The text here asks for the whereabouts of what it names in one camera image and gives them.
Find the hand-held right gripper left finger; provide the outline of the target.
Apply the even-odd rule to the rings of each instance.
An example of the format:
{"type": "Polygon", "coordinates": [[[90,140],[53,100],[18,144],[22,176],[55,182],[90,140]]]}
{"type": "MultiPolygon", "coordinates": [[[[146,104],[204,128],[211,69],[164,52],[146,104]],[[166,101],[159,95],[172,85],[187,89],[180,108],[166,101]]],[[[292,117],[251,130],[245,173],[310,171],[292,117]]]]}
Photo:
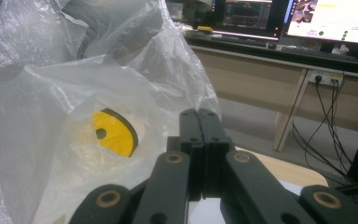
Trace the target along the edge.
{"type": "Polygon", "coordinates": [[[204,143],[196,109],[188,109],[179,118],[180,148],[190,157],[189,200],[199,201],[203,185],[204,143]]]}

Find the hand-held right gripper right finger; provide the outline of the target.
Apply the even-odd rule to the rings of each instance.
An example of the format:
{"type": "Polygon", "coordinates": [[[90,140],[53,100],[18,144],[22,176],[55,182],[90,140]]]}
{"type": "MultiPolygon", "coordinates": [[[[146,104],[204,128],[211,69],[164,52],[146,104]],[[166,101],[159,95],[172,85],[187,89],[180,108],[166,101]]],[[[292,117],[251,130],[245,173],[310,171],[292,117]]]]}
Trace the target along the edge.
{"type": "Polygon", "coordinates": [[[202,197],[219,198],[224,182],[222,165],[231,150],[231,140],[213,111],[202,108],[199,118],[205,147],[202,197]]]}

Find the white smiley-face plastic bag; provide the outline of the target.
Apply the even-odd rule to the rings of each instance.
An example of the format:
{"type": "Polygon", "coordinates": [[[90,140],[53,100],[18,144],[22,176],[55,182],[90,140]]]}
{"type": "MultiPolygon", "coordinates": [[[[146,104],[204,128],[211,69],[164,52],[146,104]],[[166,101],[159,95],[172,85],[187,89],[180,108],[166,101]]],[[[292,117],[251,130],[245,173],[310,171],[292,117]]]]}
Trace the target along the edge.
{"type": "Polygon", "coordinates": [[[1,0],[0,224],[67,224],[145,180],[181,112],[218,107],[164,0],[1,0]]]}

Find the white table sheet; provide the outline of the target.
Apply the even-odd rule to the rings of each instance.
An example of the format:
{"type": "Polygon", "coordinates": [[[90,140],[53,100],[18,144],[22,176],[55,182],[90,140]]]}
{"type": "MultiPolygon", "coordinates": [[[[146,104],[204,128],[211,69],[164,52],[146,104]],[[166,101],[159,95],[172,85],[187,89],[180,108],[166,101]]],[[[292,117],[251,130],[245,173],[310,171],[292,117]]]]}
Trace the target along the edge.
{"type": "Polygon", "coordinates": [[[217,198],[189,204],[188,224],[226,224],[217,198]]]}

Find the light wooden table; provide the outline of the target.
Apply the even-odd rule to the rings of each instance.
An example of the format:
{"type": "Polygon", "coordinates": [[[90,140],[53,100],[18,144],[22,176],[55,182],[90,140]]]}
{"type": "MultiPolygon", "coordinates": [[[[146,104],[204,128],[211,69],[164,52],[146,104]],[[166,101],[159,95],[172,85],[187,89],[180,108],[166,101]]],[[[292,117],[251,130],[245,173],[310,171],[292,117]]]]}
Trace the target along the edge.
{"type": "Polygon", "coordinates": [[[261,162],[267,167],[267,169],[279,180],[300,187],[311,185],[328,186],[326,179],[311,169],[292,164],[290,162],[274,159],[270,156],[262,155],[253,151],[249,152],[260,159],[261,162]]]}

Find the beige wooden desk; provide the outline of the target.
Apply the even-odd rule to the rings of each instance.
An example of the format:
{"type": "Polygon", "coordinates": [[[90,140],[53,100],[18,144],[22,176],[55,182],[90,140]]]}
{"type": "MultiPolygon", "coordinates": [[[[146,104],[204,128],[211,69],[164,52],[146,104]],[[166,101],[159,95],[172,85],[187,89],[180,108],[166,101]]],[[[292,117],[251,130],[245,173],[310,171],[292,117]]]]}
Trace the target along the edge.
{"type": "Polygon", "coordinates": [[[239,43],[195,32],[187,44],[200,58],[221,98],[276,111],[273,148],[281,151],[295,117],[320,121],[323,112],[311,90],[315,75],[343,77],[337,126],[358,131],[358,63],[307,56],[239,43]]]}

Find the white power strip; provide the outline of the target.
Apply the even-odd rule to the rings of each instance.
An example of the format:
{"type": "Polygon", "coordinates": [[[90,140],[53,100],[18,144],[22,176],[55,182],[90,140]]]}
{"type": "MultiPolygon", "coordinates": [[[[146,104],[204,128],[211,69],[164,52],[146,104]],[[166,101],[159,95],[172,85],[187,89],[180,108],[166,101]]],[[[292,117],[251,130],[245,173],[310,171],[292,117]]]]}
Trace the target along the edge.
{"type": "Polygon", "coordinates": [[[340,87],[344,76],[342,74],[329,73],[313,70],[310,75],[310,82],[331,87],[340,87]]]}

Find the dark computer monitor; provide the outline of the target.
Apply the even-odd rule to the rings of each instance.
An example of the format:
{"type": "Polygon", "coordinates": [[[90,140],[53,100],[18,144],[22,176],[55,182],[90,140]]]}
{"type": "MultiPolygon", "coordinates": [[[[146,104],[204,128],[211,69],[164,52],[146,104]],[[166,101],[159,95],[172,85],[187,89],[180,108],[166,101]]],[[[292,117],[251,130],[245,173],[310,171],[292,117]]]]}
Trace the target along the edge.
{"type": "Polygon", "coordinates": [[[289,0],[213,0],[210,25],[222,35],[278,40],[289,0]]]}

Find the black keyboard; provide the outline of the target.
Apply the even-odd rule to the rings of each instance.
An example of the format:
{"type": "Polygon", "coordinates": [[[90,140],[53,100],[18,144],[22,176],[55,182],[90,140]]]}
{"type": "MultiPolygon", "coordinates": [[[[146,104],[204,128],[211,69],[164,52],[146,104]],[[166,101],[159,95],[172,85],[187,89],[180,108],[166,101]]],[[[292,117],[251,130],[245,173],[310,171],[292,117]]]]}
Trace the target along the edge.
{"type": "Polygon", "coordinates": [[[339,61],[346,61],[346,62],[354,62],[358,63],[358,60],[355,57],[342,55],[342,54],[335,54],[335,53],[328,53],[322,52],[313,49],[300,49],[300,48],[289,48],[289,47],[281,47],[281,52],[290,52],[293,54],[300,54],[306,55],[310,57],[317,57],[317,58],[325,58],[331,60],[339,60],[339,61]]]}

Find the bright computer monitor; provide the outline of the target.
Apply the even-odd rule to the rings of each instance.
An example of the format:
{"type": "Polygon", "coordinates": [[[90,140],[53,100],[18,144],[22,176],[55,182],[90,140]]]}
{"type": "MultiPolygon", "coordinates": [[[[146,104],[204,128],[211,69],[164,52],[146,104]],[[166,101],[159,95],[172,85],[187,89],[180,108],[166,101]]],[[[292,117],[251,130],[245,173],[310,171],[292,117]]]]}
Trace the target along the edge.
{"type": "Polygon", "coordinates": [[[358,0],[293,0],[285,34],[358,44],[358,0]]]}

